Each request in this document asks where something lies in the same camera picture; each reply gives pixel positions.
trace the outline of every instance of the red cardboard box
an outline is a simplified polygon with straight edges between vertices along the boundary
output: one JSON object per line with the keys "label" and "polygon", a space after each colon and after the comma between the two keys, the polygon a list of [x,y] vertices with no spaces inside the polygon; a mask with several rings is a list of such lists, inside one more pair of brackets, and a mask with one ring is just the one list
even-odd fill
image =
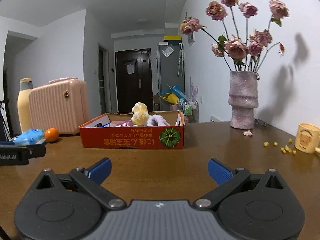
{"label": "red cardboard box", "polygon": [[80,126],[82,145],[88,148],[183,149],[184,117],[181,111],[159,114],[170,126],[94,127],[98,123],[131,120],[131,114],[102,114]]}

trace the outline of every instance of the blue gripper pad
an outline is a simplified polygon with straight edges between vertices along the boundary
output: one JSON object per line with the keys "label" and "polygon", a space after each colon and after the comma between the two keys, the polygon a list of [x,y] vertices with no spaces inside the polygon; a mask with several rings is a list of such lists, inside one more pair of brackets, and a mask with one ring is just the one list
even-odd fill
{"label": "blue gripper pad", "polygon": [[218,184],[221,185],[233,176],[233,169],[225,166],[217,159],[211,159],[208,163],[208,172],[210,177]]}
{"label": "blue gripper pad", "polygon": [[103,158],[87,169],[87,176],[100,185],[111,174],[111,167],[111,160],[109,158]]}

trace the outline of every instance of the purple plush toy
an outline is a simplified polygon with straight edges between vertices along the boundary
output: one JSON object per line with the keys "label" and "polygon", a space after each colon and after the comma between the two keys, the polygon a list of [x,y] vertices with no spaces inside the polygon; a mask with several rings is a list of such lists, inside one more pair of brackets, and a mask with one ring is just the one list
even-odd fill
{"label": "purple plush toy", "polygon": [[150,115],[147,121],[147,126],[170,126],[162,115]]}

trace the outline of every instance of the pink textured vase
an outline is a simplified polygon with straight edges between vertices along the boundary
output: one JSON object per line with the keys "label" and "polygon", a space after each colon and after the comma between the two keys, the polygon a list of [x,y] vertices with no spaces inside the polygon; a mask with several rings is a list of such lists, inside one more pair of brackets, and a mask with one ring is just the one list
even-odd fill
{"label": "pink textured vase", "polygon": [[252,71],[231,71],[229,105],[232,106],[230,126],[249,130],[253,128],[253,109],[258,103],[257,74]]}

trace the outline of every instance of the yellow object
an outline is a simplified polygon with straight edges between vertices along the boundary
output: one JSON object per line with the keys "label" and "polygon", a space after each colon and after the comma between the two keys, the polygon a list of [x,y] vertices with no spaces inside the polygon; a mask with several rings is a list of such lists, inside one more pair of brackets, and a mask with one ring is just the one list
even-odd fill
{"label": "yellow object", "polygon": [[182,41],[181,36],[164,36],[163,37],[164,41]]}
{"label": "yellow object", "polygon": [[179,98],[174,93],[167,93],[167,97],[161,96],[160,98],[166,100],[169,104],[175,105],[178,103]]}
{"label": "yellow object", "polygon": [[304,153],[315,153],[319,143],[320,128],[308,123],[300,123],[294,146]]}
{"label": "yellow object", "polygon": [[17,107],[21,132],[33,128],[29,109],[29,93],[32,89],[32,78],[20,79],[20,92],[18,95]]}
{"label": "yellow object", "polygon": [[136,103],[132,108],[133,116],[131,117],[132,122],[135,125],[143,126],[147,124],[149,113],[148,108],[144,103]]}

